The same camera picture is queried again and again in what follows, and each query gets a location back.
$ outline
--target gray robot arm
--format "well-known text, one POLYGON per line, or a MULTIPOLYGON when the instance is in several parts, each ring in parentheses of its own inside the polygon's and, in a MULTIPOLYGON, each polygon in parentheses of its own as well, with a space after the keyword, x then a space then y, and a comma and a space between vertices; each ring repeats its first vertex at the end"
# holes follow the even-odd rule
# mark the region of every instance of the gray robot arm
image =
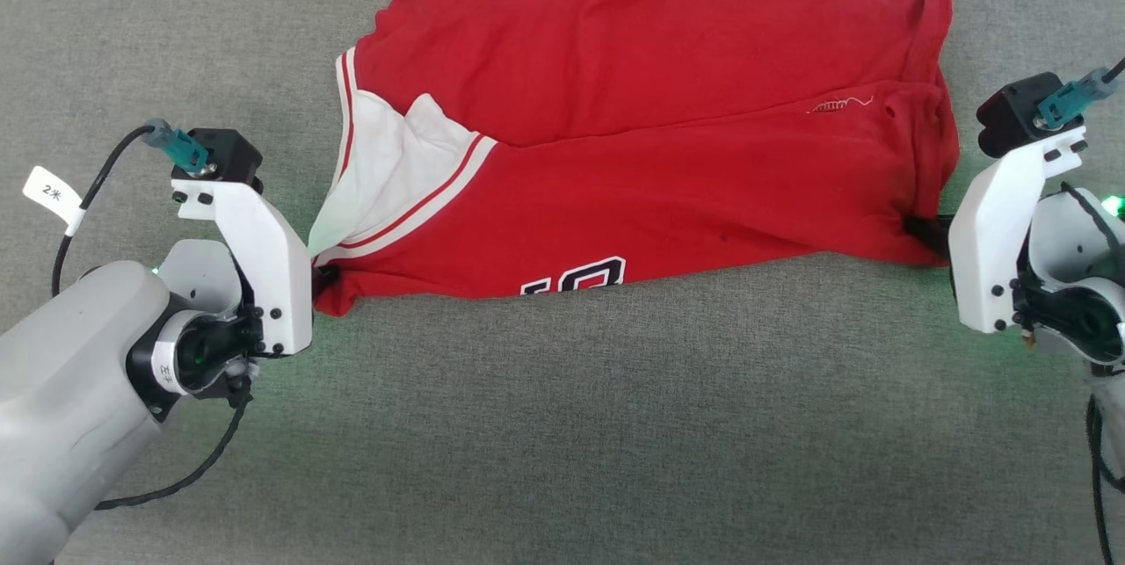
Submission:
POLYGON ((310 261, 261 197, 261 155, 234 131, 191 136, 209 158, 173 170, 180 217, 226 244, 102 266, 0 335, 0 565, 51 562, 181 397, 236 396, 312 340, 310 261))

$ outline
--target white stripe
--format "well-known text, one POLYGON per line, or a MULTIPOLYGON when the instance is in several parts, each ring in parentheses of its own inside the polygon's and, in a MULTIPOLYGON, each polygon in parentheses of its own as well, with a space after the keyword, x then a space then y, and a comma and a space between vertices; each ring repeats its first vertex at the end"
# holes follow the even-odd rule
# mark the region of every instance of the white stripe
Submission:
POLYGON ((332 189, 340 181, 340 173, 344 168, 344 151, 348 149, 348 131, 351 129, 351 106, 348 104, 348 91, 344 89, 344 69, 348 70, 348 84, 351 87, 352 97, 356 97, 356 47, 351 47, 343 55, 336 59, 336 88, 340 90, 340 105, 343 113, 343 132, 340 134, 340 153, 336 155, 336 170, 332 173, 332 189))
MULTIPOLYGON (((472 133, 472 137, 475 138, 476 136, 477 133, 472 133)), ((425 224, 425 222, 432 218, 434 214, 444 208, 446 205, 449 205, 450 201, 453 200, 453 198, 457 198, 457 196, 462 191, 462 189, 465 189, 467 185, 469 185, 469 182, 472 180, 472 177, 475 177, 477 171, 480 170, 482 165, 485 164, 485 160, 488 158, 488 153, 492 152, 495 145, 496 145, 496 140, 490 137, 482 137, 480 141, 477 142, 476 147, 472 150, 472 156, 469 158, 469 162, 466 163, 465 169, 461 170, 461 173, 458 174, 457 178, 453 180, 453 182, 447 186, 446 189, 442 189, 442 191, 439 192, 438 196, 434 196, 422 208, 415 212, 414 215, 399 223, 398 226, 394 228, 394 231, 387 233, 381 237, 378 237, 378 240, 376 240, 375 242, 370 242, 369 244, 364 244, 362 246, 356 246, 354 249, 344 249, 343 246, 333 246, 332 249, 328 249, 327 251, 321 253, 321 257, 316 260, 317 266, 327 263, 330 260, 336 260, 342 258, 362 258, 363 255, 370 255, 370 253, 375 253, 381 249, 385 249, 394 244, 395 242, 402 240, 402 237, 405 237, 411 232, 425 224)), ((461 161, 458 160, 457 165, 460 167, 460 164, 461 161)), ((408 212, 415 205, 417 205, 417 201, 410 203, 408 205, 403 207, 400 213, 398 213, 395 216, 390 216, 389 217, 390 224, 393 224, 395 221, 398 221, 403 216, 403 214, 408 212)), ((366 237, 371 237, 374 235, 377 235, 379 232, 382 231, 382 228, 386 227, 387 225, 381 225, 376 228, 367 230, 362 234, 357 234, 352 237, 344 240, 344 244, 354 244, 357 242, 362 242, 366 237)))

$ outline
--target gray fabric surface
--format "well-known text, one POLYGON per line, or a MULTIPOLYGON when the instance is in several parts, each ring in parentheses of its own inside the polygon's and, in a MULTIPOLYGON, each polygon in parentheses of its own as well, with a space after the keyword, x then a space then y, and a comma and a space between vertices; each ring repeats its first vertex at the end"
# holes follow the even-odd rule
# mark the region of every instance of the gray fabric surface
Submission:
MULTIPOLYGON (((20 197, 29 168, 84 189, 151 116, 241 129, 307 233, 339 141, 332 60, 387 1, 0 0, 0 329, 47 299, 62 232, 20 197)), ((976 105, 1116 62, 1123 27, 1125 0, 956 0, 943 65, 965 154, 947 207, 987 164, 976 105)), ((1125 189, 1123 106, 1090 111, 1073 182, 1125 189)), ((68 280, 214 237, 177 219, 166 171, 126 154, 68 280)), ((369 302, 318 317, 313 348, 267 366, 255 393, 208 476, 94 513, 60 565, 1099 562, 1081 365, 960 328, 943 271, 814 255, 574 295, 369 302)), ((230 411, 188 407, 117 494, 207 455, 230 411)))

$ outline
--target teal connector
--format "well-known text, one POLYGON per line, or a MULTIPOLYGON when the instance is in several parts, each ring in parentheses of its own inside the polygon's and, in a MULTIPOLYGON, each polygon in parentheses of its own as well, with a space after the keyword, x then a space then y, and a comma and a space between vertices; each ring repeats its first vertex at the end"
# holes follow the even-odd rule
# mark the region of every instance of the teal connector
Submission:
POLYGON ((143 135, 144 142, 152 147, 163 150, 177 168, 196 177, 214 171, 214 168, 207 164, 207 150, 188 136, 188 133, 173 129, 163 119, 148 119, 145 125, 152 126, 153 131, 143 135))
POLYGON ((1087 77, 1065 84, 1043 100, 1035 125, 1045 131, 1056 131, 1081 117, 1094 101, 1106 99, 1116 91, 1117 80, 1109 75, 1109 70, 1094 69, 1087 77))

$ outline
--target black cable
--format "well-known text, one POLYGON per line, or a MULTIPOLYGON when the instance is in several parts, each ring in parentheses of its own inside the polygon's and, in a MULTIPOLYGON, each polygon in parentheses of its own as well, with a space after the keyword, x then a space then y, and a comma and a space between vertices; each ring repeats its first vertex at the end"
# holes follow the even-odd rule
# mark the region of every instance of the black cable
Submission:
MULTIPOLYGON (((114 163, 117 163, 117 159, 125 152, 125 149, 129 146, 134 141, 141 135, 148 134, 153 132, 152 126, 141 126, 133 129, 132 133, 125 135, 125 138, 114 147, 114 151, 109 153, 106 158, 105 163, 101 164, 101 170, 98 171, 98 176, 93 177, 93 182, 90 183, 90 189, 86 190, 86 196, 82 197, 82 204, 79 205, 79 209, 87 212, 90 208, 90 204, 93 198, 98 196, 98 191, 101 190, 101 183, 106 181, 109 177, 109 171, 114 169, 114 163)), ((58 244, 58 251, 55 253, 55 266, 51 269, 51 296, 58 296, 60 280, 63 277, 63 262, 66 261, 66 252, 70 249, 71 243, 70 235, 64 235, 63 241, 58 244)))
POLYGON ((1125 57, 1122 57, 1122 61, 1117 63, 1117 66, 1109 69, 1109 72, 1101 78, 1101 81, 1108 84, 1109 82, 1116 80, 1117 75, 1120 75, 1123 72, 1125 72, 1125 57))
POLYGON ((242 416, 246 413, 246 405, 250 404, 250 401, 254 400, 253 396, 250 396, 250 384, 246 383, 243 386, 243 388, 240 389, 233 396, 233 398, 237 401, 237 403, 236 406, 234 407, 234 416, 231 419, 231 424, 226 428, 226 433, 223 433, 223 439, 219 440, 218 446, 215 447, 215 449, 212 451, 212 454, 209 454, 207 459, 205 459, 204 463, 199 465, 199 468, 194 469, 190 475, 188 475, 187 477, 180 479, 179 482, 172 484, 166 488, 161 488, 158 491, 153 491, 151 493, 145 493, 143 495, 137 495, 132 497, 106 500, 100 504, 98 504, 97 506, 94 506, 94 510, 112 510, 116 508, 141 505, 144 503, 148 503, 151 501, 155 501, 158 499, 172 496, 176 493, 180 492, 181 490, 199 481, 199 478, 204 476, 204 473, 207 473, 207 469, 214 466, 216 461, 218 461, 218 458, 222 456, 223 451, 226 450, 226 446, 231 443, 231 439, 234 438, 234 432, 238 430, 238 422, 242 421, 242 416))
POLYGON ((1101 414, 1094 396, 1086 403, 1086 441, 1090 447, 1090 474, 1094 490, 1094 524, 1098 529, 1098 546, 1101 548, 1101 560, 1105 565, 1114 565, 1114 555, 1109 549, 1109 532, 1106 529, 1106 505, 1101 497, 1101 481, 1109 473, 1101 458, 1101 414))

